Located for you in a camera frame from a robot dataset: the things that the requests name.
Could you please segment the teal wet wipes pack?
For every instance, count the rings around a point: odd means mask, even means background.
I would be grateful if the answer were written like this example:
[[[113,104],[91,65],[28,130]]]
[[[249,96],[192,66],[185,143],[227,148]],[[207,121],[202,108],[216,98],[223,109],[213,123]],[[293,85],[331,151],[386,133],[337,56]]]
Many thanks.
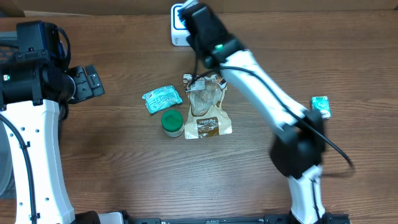
[[[146,108],[150,114],[155,114],[173,105],[179,105],[183,102],[179,93],[172,85],[163,86],[143,94]]]

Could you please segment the green lid plastic jar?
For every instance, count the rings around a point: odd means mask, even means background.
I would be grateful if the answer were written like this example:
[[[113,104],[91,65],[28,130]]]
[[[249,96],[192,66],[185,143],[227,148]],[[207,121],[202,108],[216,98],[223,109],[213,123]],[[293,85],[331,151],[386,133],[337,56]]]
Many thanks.
[[[161,125],[166,135],[179,137],[184,130],[183,116],[177,110],[168,110],[161,117]]]

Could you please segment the clear brown snack bag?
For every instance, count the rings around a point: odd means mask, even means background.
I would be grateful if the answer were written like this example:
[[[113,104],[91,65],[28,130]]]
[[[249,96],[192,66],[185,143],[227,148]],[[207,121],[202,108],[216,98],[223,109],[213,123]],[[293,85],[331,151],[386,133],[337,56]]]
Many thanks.
[[[193,81],[193,75],[183,76],[183,85],[189,101],[185,123],[185,138],[199,139],[231,134],[232,122],[222,102],[227,90],[226,80],[214,74]]]

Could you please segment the teal white box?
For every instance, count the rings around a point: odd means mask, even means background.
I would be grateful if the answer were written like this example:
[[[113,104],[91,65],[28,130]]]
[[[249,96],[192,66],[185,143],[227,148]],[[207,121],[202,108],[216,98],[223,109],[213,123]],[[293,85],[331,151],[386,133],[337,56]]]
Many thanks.
[[[314,96],[310,100],[312,109],[319,110],[323,119],[330,119],[332,117],[330,103],[327,96]]]

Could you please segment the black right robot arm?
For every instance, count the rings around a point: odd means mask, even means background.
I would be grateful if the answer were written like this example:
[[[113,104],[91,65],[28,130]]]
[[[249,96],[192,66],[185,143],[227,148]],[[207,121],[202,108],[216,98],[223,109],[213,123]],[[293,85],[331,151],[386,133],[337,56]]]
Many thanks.
[[[178,16],[188,43],[208,70],[218,72],[260,112],[274,133],[269,155],[289,180],[292,223],[326,223],[320,176],[325,152],[323,120],[286,94],[252,52],[223,25],[209,5],[185,1]]]

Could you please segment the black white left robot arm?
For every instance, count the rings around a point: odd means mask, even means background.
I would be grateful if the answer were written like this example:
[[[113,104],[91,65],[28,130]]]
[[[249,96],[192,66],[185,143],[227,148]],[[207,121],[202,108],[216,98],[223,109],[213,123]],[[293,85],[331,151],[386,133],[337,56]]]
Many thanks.
[[[94,66],[70,66],[71,47],[55,24],[16,26],[18,52],[1,65],[1,121],[11,150],[17,223],[123,223],[121,212],[75,213],[63,178],[59,123],[70,104],[101,96]]]

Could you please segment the white barcode scanner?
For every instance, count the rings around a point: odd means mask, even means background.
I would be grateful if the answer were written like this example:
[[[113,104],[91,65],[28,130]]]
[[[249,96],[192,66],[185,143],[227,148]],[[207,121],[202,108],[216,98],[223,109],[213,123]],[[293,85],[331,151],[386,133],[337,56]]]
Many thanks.
[[[176,3],[171,7],[170,10],[170,35],[171,41],[174,46],[177,47],[189,47],[190,44],[187,42],[189,32],[186,27],[180,21],[178,11],[182,8],[182,3]]]

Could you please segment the grey plastic mesh basket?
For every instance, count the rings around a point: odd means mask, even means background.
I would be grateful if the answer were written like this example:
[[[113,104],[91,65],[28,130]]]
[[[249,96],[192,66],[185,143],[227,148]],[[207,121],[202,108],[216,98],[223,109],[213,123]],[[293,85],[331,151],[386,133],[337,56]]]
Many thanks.
[[[17,33],[1,32],[1,63],[6,63],[17,51]],[[16,186],[10,145],[4,123],[1,122],[1,199],[16,198]]]

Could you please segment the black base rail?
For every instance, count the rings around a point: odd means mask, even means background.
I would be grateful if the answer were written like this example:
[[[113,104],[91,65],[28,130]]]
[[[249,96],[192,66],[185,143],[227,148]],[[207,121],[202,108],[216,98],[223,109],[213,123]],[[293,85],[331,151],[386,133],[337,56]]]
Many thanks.
[[[160,219],[160,218],[132,218],[127,216],[125,224],[289,224],[294,221],[291,214],[273,214],[263,217],[234,217],[234,218],[206,218],[206,219]]]

